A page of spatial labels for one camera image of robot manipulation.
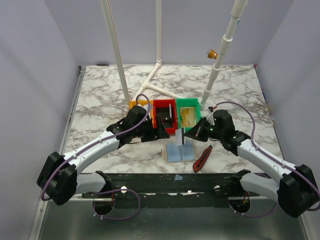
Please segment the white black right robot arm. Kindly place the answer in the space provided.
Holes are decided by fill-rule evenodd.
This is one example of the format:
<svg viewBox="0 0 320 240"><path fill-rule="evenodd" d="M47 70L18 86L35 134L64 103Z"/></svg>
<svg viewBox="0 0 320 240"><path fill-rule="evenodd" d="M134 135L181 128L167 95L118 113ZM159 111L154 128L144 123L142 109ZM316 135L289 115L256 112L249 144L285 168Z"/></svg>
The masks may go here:
<svg viewBox="0 0 320 240"><path fill-rule="evenodd" d="M308 166L296 166L260 148L253 137L235 129L227 110L216 110L202 117L184 135L201 142L218 140L225 150L248 160L268 175L262 177L248 170L238 172L230 183L230 191L236 196L256 193L276 202L293 218L314 211L314 205L320 201L320 191Z"/></svg>

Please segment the silver card with magstripe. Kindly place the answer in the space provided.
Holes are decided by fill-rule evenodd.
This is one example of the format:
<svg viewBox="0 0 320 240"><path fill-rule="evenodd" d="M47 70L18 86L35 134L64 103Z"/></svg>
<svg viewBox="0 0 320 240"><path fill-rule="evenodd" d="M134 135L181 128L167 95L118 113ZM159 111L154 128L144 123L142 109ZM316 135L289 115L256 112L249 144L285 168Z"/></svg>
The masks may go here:
<svg viewBox="0 0 320 240"><path fill-rule="evenodd" d="M175 131L175 145L178 146L183 146L186 144L186 140L185 140L185 129L182 128L178 128Z"/></svg>

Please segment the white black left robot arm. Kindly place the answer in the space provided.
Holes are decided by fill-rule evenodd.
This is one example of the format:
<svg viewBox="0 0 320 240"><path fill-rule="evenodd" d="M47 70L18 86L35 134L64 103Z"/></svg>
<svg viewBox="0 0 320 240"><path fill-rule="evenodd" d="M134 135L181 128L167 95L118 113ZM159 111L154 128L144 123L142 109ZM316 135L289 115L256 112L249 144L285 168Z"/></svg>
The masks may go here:
<svg viewBox="0 0 320 240"><path fill-rule="evenodd" d="M128 111L126 117L108 126L99 137L84 146L65 154L51 153L36 181L42 190L41 195L48 196L58 206L81 193L95 192L101 198L107 197L111 185L104 173L97 171L77 180L80 173L101 157L129 144L134 138L140 138L142 142L168 139L170 136L159 117L156 118L156 124L154 127L147 110L136 105Z"/></svg>

